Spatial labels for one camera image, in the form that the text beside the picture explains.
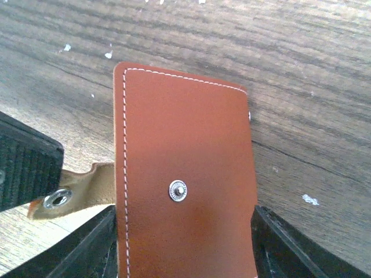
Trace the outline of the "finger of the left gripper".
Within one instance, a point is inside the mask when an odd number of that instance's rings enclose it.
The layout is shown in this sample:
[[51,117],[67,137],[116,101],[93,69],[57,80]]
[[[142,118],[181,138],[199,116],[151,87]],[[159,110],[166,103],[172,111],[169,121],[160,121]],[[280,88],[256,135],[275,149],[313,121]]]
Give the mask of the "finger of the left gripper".
[[56,191],[63,159],[58,141],[1,112],[1,211]]

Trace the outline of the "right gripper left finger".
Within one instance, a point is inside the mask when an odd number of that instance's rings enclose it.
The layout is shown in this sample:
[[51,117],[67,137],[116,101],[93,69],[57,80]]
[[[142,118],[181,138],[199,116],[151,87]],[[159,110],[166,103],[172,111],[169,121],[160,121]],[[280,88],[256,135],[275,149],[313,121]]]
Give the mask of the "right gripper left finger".
[[3,277],[117,277],[115,206]]

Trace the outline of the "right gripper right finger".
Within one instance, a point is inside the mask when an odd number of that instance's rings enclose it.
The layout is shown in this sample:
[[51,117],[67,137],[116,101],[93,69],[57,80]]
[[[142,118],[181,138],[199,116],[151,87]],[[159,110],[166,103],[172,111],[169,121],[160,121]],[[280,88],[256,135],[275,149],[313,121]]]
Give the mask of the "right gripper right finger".
[[266,207],[254,207],[250,224],[258,277],[370,277]]

